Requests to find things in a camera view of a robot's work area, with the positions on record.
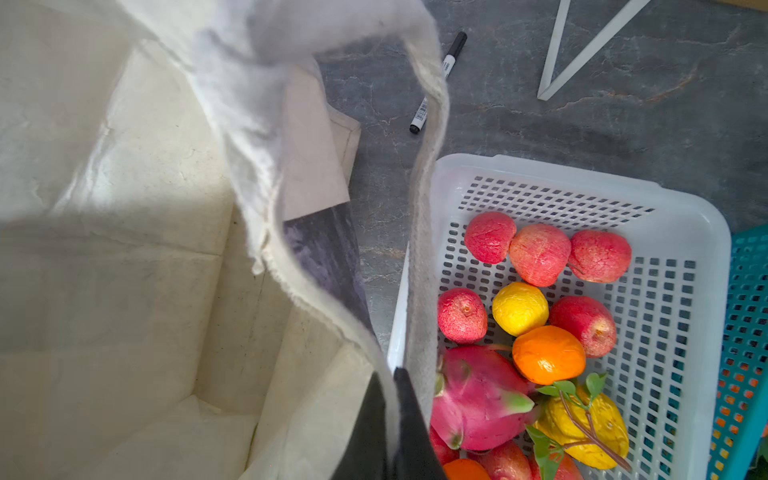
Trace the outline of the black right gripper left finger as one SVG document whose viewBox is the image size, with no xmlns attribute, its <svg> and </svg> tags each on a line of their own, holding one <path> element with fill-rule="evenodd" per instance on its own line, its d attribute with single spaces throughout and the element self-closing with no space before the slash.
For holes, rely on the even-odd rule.
<svg viewBox="0 0 768 480">
<path fill-rule="evenodd" d="M 349 442 L 332 480 L 381 480 L 387 478 L 388 460 L 385 400 L 374 373 L 362 400 Z"/>
</svg>

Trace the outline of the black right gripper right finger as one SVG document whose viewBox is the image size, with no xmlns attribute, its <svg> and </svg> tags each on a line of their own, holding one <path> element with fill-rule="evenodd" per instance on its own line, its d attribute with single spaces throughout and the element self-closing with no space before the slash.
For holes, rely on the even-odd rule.
<svg viewBox="0 0 768 480">
<path fill-rule="evenodd" d="M 397 368 L 394 381 L 400 402 L 400 436 L 393 479 L 445 479 L 408 372 Z"/>
</svg>

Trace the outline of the beige canvas grocery bag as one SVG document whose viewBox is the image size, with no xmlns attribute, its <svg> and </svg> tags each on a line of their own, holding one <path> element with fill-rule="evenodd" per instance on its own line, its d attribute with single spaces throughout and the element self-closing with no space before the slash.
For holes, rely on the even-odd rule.
<svg viewBox="0 0 768 480">
<path fill-rule="evenodd" d="M 420 1 L 1 5 L 1 475 L 331 479 L 394 372 L 350 218 L 360 125 L 316 58 L 401 42 L 433 104 L 404 183 L 405 369 L 436 363 L 428 190 L 449 100 Z"/>
</svg>

